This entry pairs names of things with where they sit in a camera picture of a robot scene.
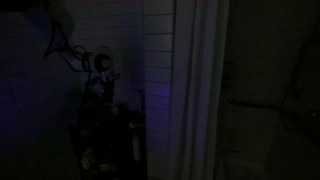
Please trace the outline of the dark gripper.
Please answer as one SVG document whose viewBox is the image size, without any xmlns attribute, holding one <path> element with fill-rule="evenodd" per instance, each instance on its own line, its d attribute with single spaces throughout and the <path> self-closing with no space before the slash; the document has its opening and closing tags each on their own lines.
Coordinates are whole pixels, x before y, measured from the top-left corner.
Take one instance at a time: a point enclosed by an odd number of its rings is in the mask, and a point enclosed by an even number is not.
<svg viewBox="0 0 320 180">
<path fill-rule="evenodd" d="M 100 76 L 89 81 L 89 85 L 99 84 L 102 88 L 102 101 L 104 104 L 112 104 L 114 97 L 115 81 L 121 76 L 120 73 L 104 71 Z"/>
</svg>

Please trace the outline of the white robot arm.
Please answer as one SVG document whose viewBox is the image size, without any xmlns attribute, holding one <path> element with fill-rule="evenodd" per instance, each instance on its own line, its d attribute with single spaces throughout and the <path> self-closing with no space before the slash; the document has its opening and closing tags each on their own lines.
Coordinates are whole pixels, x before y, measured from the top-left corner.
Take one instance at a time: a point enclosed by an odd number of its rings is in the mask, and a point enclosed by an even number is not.
<svg viewBox="0 0 320 180">
<path fill-rule="evenodd" d="M 113 103 L 115 80 L 120 76 L 113 70 L 113 52 L 108 46 L 98 46 L 95 51 L 87 51 L 81 45 L 72 45 L 71 36 L 75 29 L 71 13 L 58 3 L 59 0 L 0 0 L 0 10 L 21 13 L 34 25 L 48 42 L 44 53 L 48 57 L 58 53 L 68 67 L 75 72 L 88 74 L 83 101 L 89 87 L 101 85 L 102 102 Z"/>
</svg>

